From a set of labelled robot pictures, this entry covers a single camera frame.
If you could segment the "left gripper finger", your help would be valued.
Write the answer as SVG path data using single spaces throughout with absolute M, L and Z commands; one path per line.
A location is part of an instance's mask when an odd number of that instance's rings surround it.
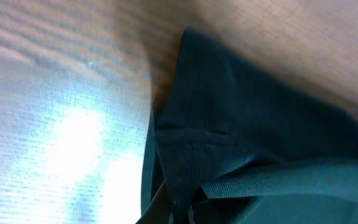
M 164 180 L 145 213 L 136 224 L 168 224 L 171 214 L 167 183 Z

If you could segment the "black t-shirt with white logo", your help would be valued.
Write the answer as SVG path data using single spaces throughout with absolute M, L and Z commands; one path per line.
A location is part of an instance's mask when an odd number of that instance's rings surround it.
M 188 29 L 150 114 L 142 215 L 164 180 L 169 223 L 358 223 L 358 122 Z

